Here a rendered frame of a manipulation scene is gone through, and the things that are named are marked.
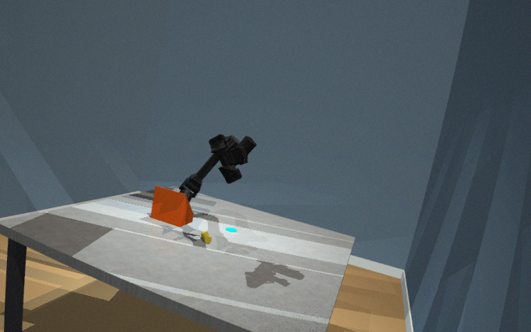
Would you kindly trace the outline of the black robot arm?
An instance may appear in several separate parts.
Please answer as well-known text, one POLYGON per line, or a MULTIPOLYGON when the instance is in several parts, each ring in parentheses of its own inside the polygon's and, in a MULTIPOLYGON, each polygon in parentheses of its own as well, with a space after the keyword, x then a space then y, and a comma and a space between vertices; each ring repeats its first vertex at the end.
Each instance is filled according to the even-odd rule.
MULTIPOLYGON (((233 135, 224 136, 226 139, 226 150, 232 152, 234 157, 234 162, 232 164, 242 165, 248 163, 248 154, 256 147, 256 143, 251 139, 251 137, 246 136, 240 142, 233 135), (239 143, 240 142, 240 143, 239 143), (245 160, 244 160, 245 159, 245 160)), ((218 156, 221 155, 220 150, 213 153, 212 156, 207 160, 207 162, 199 169, 195 174, 192 174, 187 178, 184 183, 179 187, 181 194, 186 194, 187 200, 190 202, 192 198, 195 198, 201 188, 201 183, 204 177, 209 173, 209 171, 217 164, 219 161, 218 156), (184 187, 185 186, 185 187, 184 187), (187 189, 188 188, 188 189, 187 189), (191 190, 191 191, 189 191, 191 190)))

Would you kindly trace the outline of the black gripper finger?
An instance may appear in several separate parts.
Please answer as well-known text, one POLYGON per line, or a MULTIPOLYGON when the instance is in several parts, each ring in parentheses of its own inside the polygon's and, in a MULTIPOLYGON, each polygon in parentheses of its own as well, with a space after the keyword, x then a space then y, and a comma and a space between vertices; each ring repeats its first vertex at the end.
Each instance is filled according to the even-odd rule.
POLYGON ((212 145, 210 148, 211 148, 211 152, 215 153, 215 152, 217 152, 218 150, 220 150, 220 149, 222 149, 224 147, 226 147, 225 143, 224 143, 223 140, 221 140, 221 141, 217 142, 216 144, 212 145))
POLYGON ((237 172, 236 167, 234 165, 232 166, 223 166, 218 168, 220 172, 222 173, 223 177, 226 178, 234 173, 237 172))

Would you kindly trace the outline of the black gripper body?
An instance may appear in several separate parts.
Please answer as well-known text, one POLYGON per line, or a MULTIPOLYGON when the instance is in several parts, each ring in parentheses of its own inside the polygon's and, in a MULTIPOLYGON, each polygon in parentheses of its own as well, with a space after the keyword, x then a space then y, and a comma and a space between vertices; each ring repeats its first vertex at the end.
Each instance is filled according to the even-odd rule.
MULTIPOLYGON (((213 137, 212 139, 209 140, 209 145, 212 146, 212 145, 216 144, 217 142, 219 142, 221 140, 223 140, 225 144, 227 143, 224 135, 219 134, 219 135, 217 135, 217 136, 215 136, 215 137, 213 137)), ((237 163, 232 164, 235 161, 234 157, 232 155, 232 152, 227 151, 225 147, 220 149, 220 152, 221 152, 221 155, 218 156, 218 158, 219 158, 222 166, 231 166, 231 165, 237 164, 237 163)), ((237 181, 237 180, 239 180, 242 177, 239 169, 237 168, 236 170, 237 170, 236 173, 234 173, 234 174, 232 174, 232 175, 230 175, 230 176, 225 178, 225 180, 226 180, 226 182, 228 184, 233 183, 234 181, 237 181)))

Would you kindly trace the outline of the yellow tall cylinder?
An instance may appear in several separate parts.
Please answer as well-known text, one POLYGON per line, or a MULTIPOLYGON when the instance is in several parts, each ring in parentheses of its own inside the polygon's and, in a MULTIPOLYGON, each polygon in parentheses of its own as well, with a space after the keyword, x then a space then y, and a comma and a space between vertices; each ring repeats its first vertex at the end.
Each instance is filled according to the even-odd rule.
POLYGON ((205 243, 210 243, 212 241, 212 238, 210 237, 209 233, 207 231, 203 231, 201 233, 202 238, 204 239, 205 243))

